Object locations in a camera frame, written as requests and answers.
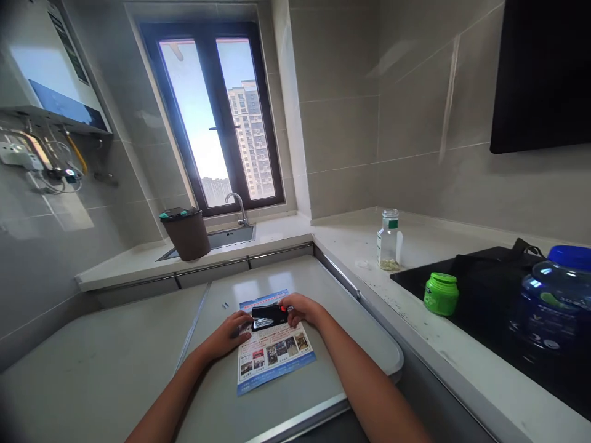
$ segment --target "power strip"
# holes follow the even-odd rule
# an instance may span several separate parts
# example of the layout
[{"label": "power strip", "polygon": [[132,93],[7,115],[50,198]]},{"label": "power strip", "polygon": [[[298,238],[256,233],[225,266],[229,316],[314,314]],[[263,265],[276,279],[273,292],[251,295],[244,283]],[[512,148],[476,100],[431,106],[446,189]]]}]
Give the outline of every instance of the power strip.
[{"label": "power strip", "polygon": [[43,170],[37,154],[30,153],[24,146],[15,143],[0,142],[0,160],[4,164],[22,166],[26,170]]}]

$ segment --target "sky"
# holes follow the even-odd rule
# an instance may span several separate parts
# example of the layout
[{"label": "sky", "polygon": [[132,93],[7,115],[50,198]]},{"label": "sky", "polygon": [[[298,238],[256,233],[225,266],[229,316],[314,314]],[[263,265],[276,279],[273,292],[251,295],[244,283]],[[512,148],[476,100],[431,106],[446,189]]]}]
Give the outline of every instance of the sky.
[{"label": "sky", "polygon": [[[255,78],[248,40],[223,39],[217,46],[226,89],[242,86],[242,80]],[[178,60],[170,45],[161,44],[161,48],[199,175],[228,178],[218,133],[209,130],[215,127],[215,121],[195,44],[179,44],[183,61]]]}]

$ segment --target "window frame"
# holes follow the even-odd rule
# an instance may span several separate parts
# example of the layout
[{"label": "window frame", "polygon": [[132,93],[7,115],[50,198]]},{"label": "window frame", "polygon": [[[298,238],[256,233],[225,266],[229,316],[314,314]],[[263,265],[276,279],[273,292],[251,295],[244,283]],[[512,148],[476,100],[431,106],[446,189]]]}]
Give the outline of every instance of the window frame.
[{"label": "window frame", "polygon": [[[271,114],[269,92],[267,88],[265,64],[259,37],[259,27],[254,22],[211,23],[211,22],[178,22],[178,23],[141,23],[141,34],[146,46],[150,65],[156,77],[166,114],[172,127],[173,136],[179,147],[187,177],[199,208],[204,217],[239,212],[238,201],[233,204],[209,207],[201,177],[197,170],[193,151],[188,139],[185,124],[176,102],[174,90],[160,50],[159,42],[173,39],[194,40],[199,55],[199,63],[207,88],[209,104],[215,121],[215,128],[220,138],[220,145],[232,192],[242,197],[244,209],[258,209],[285,203],[283,180],[277,151],[275,130]],[[222,65],[217,50],[218,38],[248,38],[254,65],[255,82],[259,93],[260,110],[267,138],[267,151],[275,195],[252,200],[250,184],[242,163],[242,147],[236,135],[235,116],[232,113],[228,92],[223,77]],[[244,121],[240,126],[244,130]]]}]

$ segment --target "cabinet drawer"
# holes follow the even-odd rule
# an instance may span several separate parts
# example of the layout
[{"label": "cabinet drawer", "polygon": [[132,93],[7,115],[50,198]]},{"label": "cabinet drawer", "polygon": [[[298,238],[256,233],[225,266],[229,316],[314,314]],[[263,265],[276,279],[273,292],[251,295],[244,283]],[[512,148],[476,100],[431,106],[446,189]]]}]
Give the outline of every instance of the cabinet drawer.
[{"label": "cabinet drawer", "polygon": [[256,269],[279,263],[280,261],[291,260],[292,258],[301,257],[303,255],[314,255],[314,247],[312,246],[312,243],[254,255],[249,257],[249,259],[251,261],[251,268]]},{"label": "cabinet drawer", "polygon": [[226,264],[214,265],[208,268],[196,269],[184,273],[177,273],[177,280],[182,289],[219,280],[234,274],[248,271],[248,259],[239,258]]},{"label": "cabinet drawer", "polygon": [[179,289],[174,274],[91,291],[103,308],[114,308]]}]

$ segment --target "water heater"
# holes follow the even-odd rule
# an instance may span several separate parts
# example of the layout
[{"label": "water heater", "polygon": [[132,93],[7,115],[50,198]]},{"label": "water heater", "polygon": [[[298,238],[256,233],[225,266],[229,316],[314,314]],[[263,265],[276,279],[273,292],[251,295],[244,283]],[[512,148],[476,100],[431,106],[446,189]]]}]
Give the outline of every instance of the water heater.
[{"label": "water heater", "polygon": [[82,134],[111,132],[59,9],[8,0],[0,13],[0,110]]}]

